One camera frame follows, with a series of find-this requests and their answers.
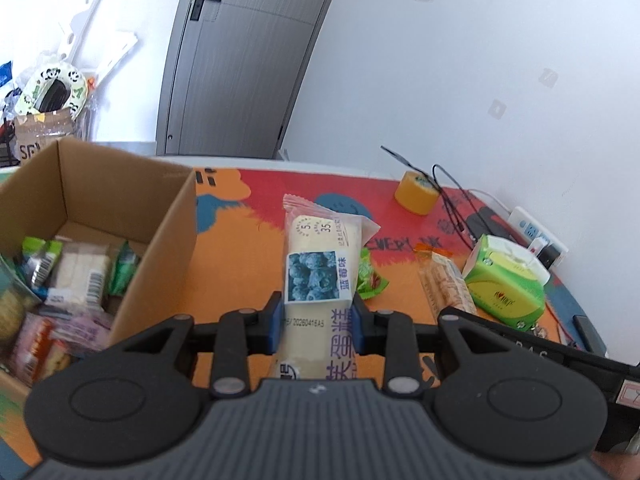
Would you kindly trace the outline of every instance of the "panda print tape roll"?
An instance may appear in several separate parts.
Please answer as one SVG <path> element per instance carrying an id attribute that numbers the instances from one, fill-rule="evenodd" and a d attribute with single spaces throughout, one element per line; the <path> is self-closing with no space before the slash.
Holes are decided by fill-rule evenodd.
<path id="1" fill-rule="evenodd" d="M 431 212 L 439 196 L 438 191 L 415 171 L 404 174 L 394 194 L 396 201 L 407 211 L 423 216 Z"/>
<path id="2" fill-rule="evenodd" d="M 73 65 L 64 61 L 43 65 L 34 72 L 15 105 L 16 114 L 41 113 L 39 107 L 41 107 L 42 98 L 55 80 L 64 84 L 69 91 L 69 98 L 62 108 L 69 108 L 71 117 L 75 119 L 86 102 L 88 91 L 86 78 Z"/>

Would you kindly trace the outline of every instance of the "white wall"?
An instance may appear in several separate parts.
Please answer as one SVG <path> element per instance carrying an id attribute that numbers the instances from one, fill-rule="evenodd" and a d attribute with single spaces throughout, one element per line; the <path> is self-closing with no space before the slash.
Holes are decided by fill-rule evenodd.
<path id="1" fill-rule="evenodd" d="M 610 354 L 638 362 L 640 0 L 333 0 L 283 147 L 401 175 L 381 143 L 536 215 Z"/>
<path id="2" fill-rule="evenodd" d="M 67 20 L 81 0 L 1 0 L 0 64 L 13 59 L 14 74 L 32 65 L 39 52 L 55 51 Z M 80 68 L 96 68 L 114 30 L 135 32 L 139 42 L 99 89 L 94 139 L 155 141 L 162 70 L 178 0 L 101 0 L 84 47 Z"/>

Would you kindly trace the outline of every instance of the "blue package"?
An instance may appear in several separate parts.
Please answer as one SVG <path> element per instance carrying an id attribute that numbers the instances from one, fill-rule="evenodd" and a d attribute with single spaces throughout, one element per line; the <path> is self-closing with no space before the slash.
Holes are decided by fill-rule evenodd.
<path id="1" fill-rule="evenodd" d="M 11 73 L 12 62 L 9 61 L 4 65 L 0 65 L 0 86 L 6 85 L 14 76 Z"/>

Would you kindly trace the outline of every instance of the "door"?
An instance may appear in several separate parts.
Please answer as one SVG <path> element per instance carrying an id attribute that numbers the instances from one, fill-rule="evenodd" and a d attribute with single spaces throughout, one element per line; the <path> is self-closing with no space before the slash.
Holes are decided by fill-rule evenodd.
<path id="1" fill-rule="evenodd" d="M 158 152 L 271 158 L 326 0 L 184 2 L 162 82 Z"/>

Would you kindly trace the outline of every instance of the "door handle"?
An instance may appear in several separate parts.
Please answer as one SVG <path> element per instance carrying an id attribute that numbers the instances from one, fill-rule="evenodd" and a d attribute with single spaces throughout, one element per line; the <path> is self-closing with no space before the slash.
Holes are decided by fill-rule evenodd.
<path id="1" fill-rule="evenodd" d="M 220 3 L 222 0 L 209 0 L 210 2 Z M 205 0 L 194 0 L 193 9 L 191 9 L 191 17 L 189 18 L 192 22 L 197 22 L 200 19 L 200 13 L 202 12 L 202 6 L 204 5 Z"/>

